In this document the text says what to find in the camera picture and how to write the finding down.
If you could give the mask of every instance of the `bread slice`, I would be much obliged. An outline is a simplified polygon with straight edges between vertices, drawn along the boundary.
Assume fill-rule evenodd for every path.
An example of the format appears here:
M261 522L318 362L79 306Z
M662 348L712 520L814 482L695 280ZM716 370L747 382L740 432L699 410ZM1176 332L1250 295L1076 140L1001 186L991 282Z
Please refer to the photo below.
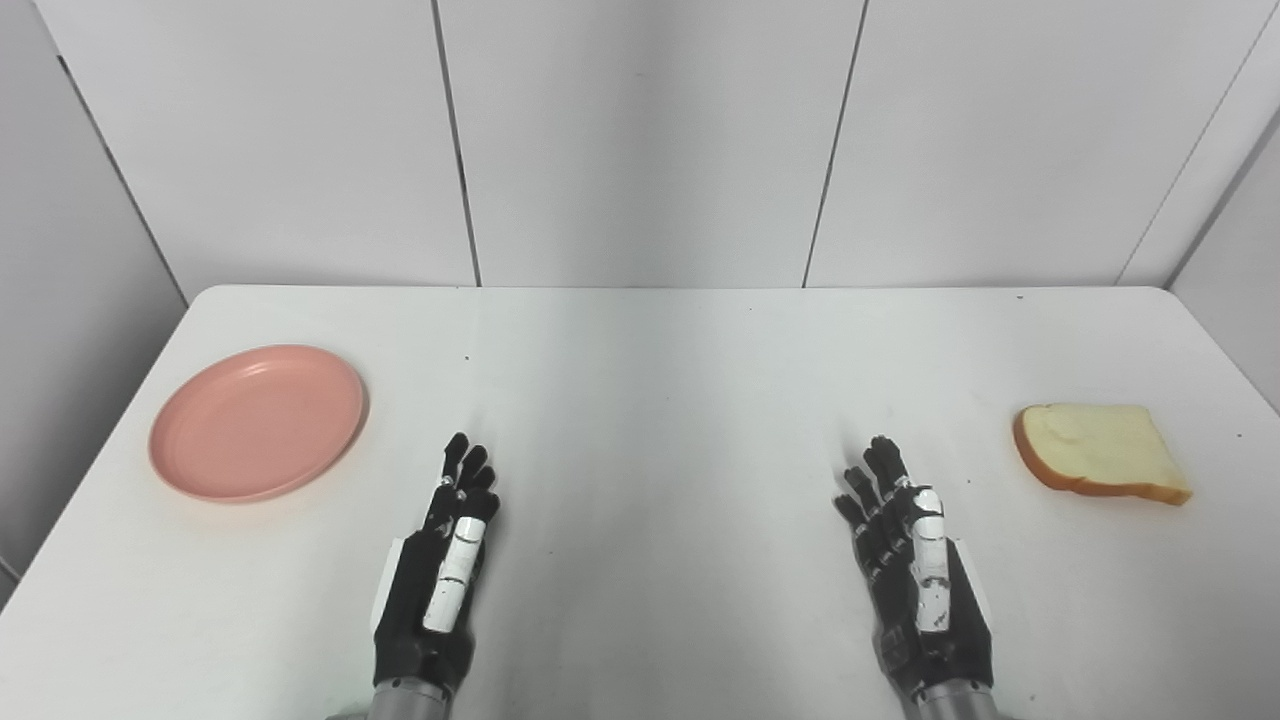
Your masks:
M1032 405L1014 420L1014 442L1032 474L1053 489L1170 505L1192 496L1140 405Z

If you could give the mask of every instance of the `white backdrop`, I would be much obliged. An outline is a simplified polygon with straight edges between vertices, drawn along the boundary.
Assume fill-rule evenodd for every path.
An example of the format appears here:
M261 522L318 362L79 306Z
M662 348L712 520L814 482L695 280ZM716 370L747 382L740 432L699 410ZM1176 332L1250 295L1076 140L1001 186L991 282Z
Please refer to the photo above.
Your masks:
M0 0L0 557L18 573L183 309L38 15Z
M188 299L474 282L429 4L38 6Z
M1116 282L1274 5L872 0L810 284Z
M486 284L796 287L863 9L37 1L188 296L472 282L436 29ZM812 286L1161 283L1280 102L1276 0L865 8Z
M1280 409L1280 140L1275 124L1172 290L1272 407Z

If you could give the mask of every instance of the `robot finger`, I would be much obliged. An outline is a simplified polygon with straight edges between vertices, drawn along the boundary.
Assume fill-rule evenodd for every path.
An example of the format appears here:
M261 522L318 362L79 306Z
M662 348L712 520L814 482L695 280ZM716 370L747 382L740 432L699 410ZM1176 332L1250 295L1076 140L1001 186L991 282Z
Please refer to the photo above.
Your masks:
M462 456L466 455L470 445L471 441L467 439L467 436L456 433L449 445L444 446L444 469L440 470L442 483L458 483L458 464L462 462Z
M863 452L863 460L879 483L881 497L892 493L897 488L899 480L906 477L902 452L893 445L893 441L884 436L872 438L870 447Z
M891 492L881 505L881 518L883 518L884 537L893 552L901 551L911 541L910 530L906 527L906 518L910 502L904 493Z
M867 519L867 536L870 538L872 548L879 553L881 565L892 562L897 548L893 546L893 538L888 534L883 512Z
M882 547L877 542L876 533L868 532L867 515L851 496L841 495L835 498L836 510L849 521L854 530L854 556L863 574L870 577L883 568L881 562Z
M879 498L876 497L876 491L872 489L872 479L867 477L867 473L856 465L845 470L845 482L852 488L854 493L858 496L858 501L863 503L863 512L868 518L876 514L879 507Z
M480 470L484 469L488 461L489 451L483 445L472 447L467 452L467 456L462 459L462 474L458 478L458 488L474 486L476 475L480 474Z
M486 491L493 487L493 483L497 479L498 475L494 474L493 468L485 465L484 468L480 468L480 471L476 473L475 475L470 478L463 478L462 483L458 486L458 489L466 493L476 489Z

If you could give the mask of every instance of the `tabletop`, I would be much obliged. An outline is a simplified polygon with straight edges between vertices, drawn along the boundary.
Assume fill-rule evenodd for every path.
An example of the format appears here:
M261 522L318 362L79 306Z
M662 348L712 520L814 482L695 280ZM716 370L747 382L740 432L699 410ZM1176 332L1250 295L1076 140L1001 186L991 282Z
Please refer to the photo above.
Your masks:
M360 372L351 450L257 503L161 483L163 402L270 343ZM1055 401L1149 407L1196 496L1038 483L1010 427ZM831 506L879 433L946 503L1004 712L1274 715L1280 418L1152 288L212 288L0 614L0 708L358 710L387 547L421 523L458 429L490 448L503 510L457 720L901 716Z

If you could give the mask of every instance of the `robotic hand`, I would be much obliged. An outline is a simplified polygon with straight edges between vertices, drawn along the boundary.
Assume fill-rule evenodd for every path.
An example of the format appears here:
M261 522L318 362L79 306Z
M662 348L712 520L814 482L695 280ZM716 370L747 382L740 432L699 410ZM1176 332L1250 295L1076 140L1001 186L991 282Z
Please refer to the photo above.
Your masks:
M392 544L374 603L374 700L367 720L444 720L471 666L471 585L498 511L483 446L458 433L422 529Z
M923 720L995 720L991 632L955 543L942 502L906 474L893 441L877 437L861 468L845 471L856 500L836 497L854 532L854 553L879 618L876 651L893 685Z

